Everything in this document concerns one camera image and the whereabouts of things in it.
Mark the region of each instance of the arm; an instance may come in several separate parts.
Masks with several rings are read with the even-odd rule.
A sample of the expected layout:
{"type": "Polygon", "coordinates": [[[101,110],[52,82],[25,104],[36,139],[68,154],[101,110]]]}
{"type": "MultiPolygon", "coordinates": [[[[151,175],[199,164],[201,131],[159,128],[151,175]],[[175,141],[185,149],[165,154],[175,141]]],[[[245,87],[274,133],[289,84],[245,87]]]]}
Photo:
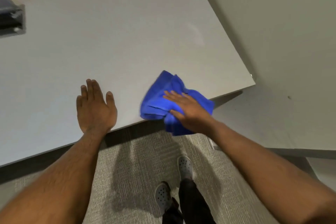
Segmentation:
{"type": "Polygon", "coordinates": [[[0,223],[82,223],[90,200],[99,146],[115,125],[117,109],[108,92],[87,80],[77,97],[78,122],[84,135],[59,160],[0,212],[0,223]]]}
{"type": "Polygon", "coordinates": [[[336,193],[287,160],[212,118],[192,97],[166,92],[183,126],[210,137],[239,169],[269,211],[286,224],[336,223],[336,193]]]}

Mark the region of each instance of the shoe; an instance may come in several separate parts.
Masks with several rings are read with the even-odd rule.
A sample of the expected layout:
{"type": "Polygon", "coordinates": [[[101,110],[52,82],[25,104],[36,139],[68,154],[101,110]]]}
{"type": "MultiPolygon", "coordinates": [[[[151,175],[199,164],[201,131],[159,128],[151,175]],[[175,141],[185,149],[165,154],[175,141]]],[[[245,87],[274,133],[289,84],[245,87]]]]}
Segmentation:
{"type": "Polygon", "coordinates": [[[170,187],[167,182],[161,182],[155,189],[155,201],[164,213],[173,205],[170,187]]]}
{"type": "Polygon", "coordinates": [[[177,167],[180,172],[181,181],[184,179],[193,179],[193,164],[187,156],[180,156],[177,159],[177,167]]]}

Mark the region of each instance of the pant leg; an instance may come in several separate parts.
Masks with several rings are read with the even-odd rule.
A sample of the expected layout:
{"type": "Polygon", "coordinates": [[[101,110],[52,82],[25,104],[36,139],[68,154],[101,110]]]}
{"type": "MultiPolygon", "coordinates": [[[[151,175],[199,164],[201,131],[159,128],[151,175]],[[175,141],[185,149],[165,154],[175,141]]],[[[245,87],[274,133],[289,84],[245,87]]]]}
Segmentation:
{"type": "Polygon", "coordinates": [[[210,208],[194,181],[184,179],[178,192],[185,224],[216,224],[210,208]]]}
{"type": "Polygon", "coordinates": [[[179,204],[175,198],[173,198],[173,201],[173,205],[166,210],[162,216],[162,224],[183,224],[183,217],[179,211],[179,204]]]}

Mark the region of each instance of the blue microfiber cloth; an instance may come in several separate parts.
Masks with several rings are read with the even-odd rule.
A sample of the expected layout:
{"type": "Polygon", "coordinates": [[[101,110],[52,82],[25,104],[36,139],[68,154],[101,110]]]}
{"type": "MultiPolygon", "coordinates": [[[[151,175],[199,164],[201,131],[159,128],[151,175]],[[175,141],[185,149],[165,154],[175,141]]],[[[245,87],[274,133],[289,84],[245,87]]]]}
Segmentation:
{"type": "Polygon", "coordinates": [[[195,90],[188,90],[183,81],[175,74],[172,75],[167,71],[162,71],[153,85],[149,88],[145,95],[141,107],[140,116],[145,120],[162,120],[166,125],[166,131],[173,134],[173,136],[191,135],[194,132],[182,126],[181,122],[176,119],[169,111],[175,110],[182,114],[184,112],[178,104],[164,99],[164,91],[174,90],[178,94],[188,94],[193,97],[210,115],[214,108],[214,103],[206,99],[202,94],[195,90]]]}

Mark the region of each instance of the gray carpet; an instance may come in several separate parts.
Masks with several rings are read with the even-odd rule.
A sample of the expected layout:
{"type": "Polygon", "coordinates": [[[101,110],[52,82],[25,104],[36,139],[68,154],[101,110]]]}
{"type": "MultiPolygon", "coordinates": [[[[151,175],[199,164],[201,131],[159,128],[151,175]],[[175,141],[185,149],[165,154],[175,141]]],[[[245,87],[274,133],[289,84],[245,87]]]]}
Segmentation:
{"type": "MultiPolygon", "coordinates": [[[[205,136],[172,137],[159,131],[128,140],[132,139],[130,131],[123,129],[118,134],[128,142],[99,152],[85,224],[161,223],[154,190],[165,180],[178,200],[176,160],[182,154],[193,162],[195,182],[217,224],[278,223],[232,162],[222,152],[212,150],[205,136]]],[[[15,191],[20,191],[38,174],[15,179],[15,191]]]]}

